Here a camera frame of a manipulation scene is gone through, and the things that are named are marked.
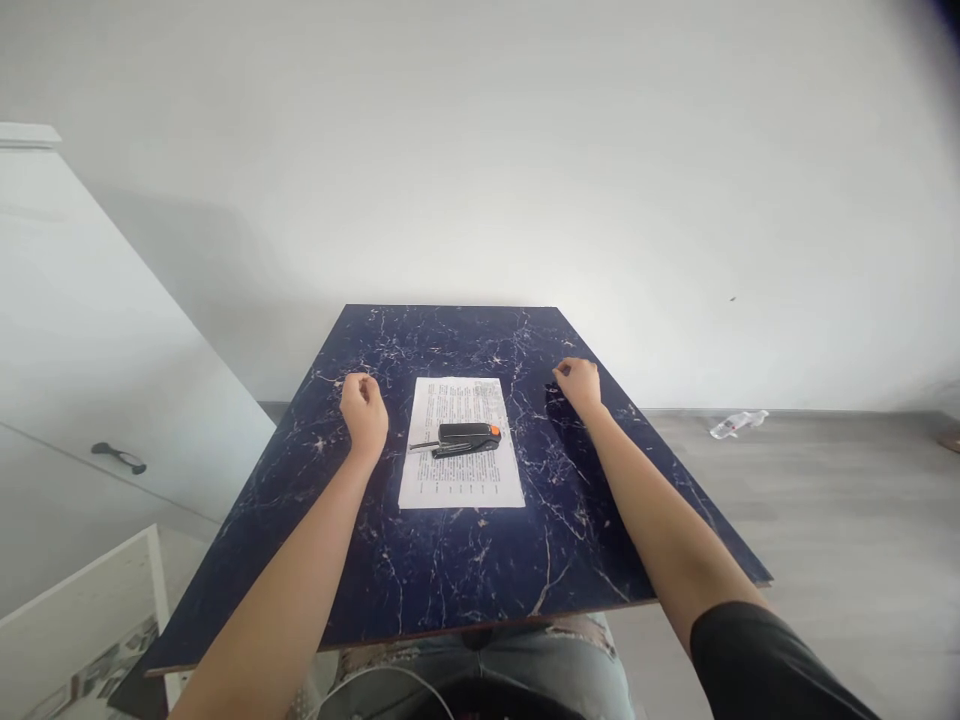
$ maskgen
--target lap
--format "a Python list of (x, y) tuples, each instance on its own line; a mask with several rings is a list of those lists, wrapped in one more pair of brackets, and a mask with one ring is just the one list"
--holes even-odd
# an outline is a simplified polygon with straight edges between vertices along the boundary
[[(626, 675), (602, 614), (498, 628), (480, 643), (474, 636), (465, 644), (465, 637), (455, 633), (344, 650), (335, 685), (371, 668), (399, 667), (441, 691), (460, 680), (483, 678), (549, 697), (587, 720), (634, 717)], [(395, 720), (429, 698), (426, 688), (400, 672), (368, 672), (330, 698), (320, 718)]]

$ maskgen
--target white cable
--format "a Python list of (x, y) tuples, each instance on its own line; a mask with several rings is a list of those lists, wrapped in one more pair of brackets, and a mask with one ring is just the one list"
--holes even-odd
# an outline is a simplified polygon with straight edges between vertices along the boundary
[(337, 691), (339, 691), (341, 688), (346, 687), (347, 685), (349, 685), (350, 683), (352, 683), (354, 680), (356, 680), (356, 679), (357, 679), (358, 677), (360, 677), (361, 675), (366, 675), (368, 672), (376, 672), (377, 670), (396, 670), (397, 672), (402, 672), (404, 675), (409, 675), (409, 676), (412, 677), (414, 680), (416, 680), (418, 683), (420, 683), (421, 685), (423, 685), (427, 690), (429, 690), (430, 692), (432, 692), (432, 693), (434, 694), (434, 696), (437, 698), (437, 700), (440, 701), (440, 704), (443, 705), (443, 709), (447, 711), (447, 715), (450, 716), (450, 720), (457, 720), (457, 719), (453, 716), (453, 713), (450, 712), (450, 707), (447, 705), (446, 702), (444, 702), (443, 698), (440, 696), (440, 693), (437, 692), (437, 689), (436, 689), (435, 687), (433, 687), (433, 685), (431, 685), (430, 683), (428, 683), (426, 680), (424, 680), (422, 677), (420, 677), (419, 675), (417, 675), (415, 672), (412, 672), (412, 671), (410, 671), (410, 670), (407, 670), (406, 668), (393, 667), (392, 665), (380, 665), (380, 666), (375, 667), (375, 668), (367, 668), (366, 670), (361, 670), (360, 672), (351, 675), (351, 676), (348, 677), (346, 680), (344, 680), (342, 683), (340, 683), (339, 685), (337, 685), (333, 690), (331, 690), (329, 693), (327, 693), (327, 696), (326, 696), (323, 700), (320, 701), (320, 704), (317, 705), (316, 709), (315, 709), (315, 710), (311, 710), (309, 713), (307, 713), (307, 717), (308, 717), (308, 718), (313, 718), (313, 717), (316, 717), (317, 715), (319, 715), (320, 709), (323, 707), (323, 704), (324, 704), (327, 700), (329, 700), (330, 698), (332, 698), (334, 695), (336, 695), (336, 694), (337, 694)]

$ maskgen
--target hand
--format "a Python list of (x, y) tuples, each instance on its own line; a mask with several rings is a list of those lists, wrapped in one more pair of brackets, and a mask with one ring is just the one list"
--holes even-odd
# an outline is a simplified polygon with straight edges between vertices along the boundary
[(350, 431), (350, 452), (377, 460), (387, 441), (390, 424), (377, 381), (367, 373), (347, 375), (343, 381), (340, 412)]
[(600, 373), (597, 364), (583, 358), (564, 358), (553, 370), (557, 385), (563, 390), (581, 419), (603, 407), (600, 401)]

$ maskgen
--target marble tabletop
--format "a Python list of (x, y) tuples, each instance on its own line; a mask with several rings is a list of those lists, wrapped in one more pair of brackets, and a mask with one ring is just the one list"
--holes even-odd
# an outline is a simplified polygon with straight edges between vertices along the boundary
[[(374, 375), (390, 414), (321, 649), (655, 599), (583, 426), (553, 381), (564, 356), (600, 366), (605, 404), (756, 583), (771, 580), (656, 430), (553, 307), (347, 305), (169, 625), (153, 670), (199, 662), (349, 449), (349, 372)], [(524, 508), (397, 505), (417, 377), (499, 378)]]

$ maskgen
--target paper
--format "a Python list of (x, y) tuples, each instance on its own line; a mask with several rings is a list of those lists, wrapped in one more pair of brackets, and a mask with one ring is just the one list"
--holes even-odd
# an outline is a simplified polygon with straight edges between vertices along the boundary
[(484, 422), (503, 434), (496, 450), (433, 457), (408, 453), (400, 479), (400, 509), (523, 507), (513, 438), (496, 378), (417, 378), (407, 444), (437, 439), (440, 423)]

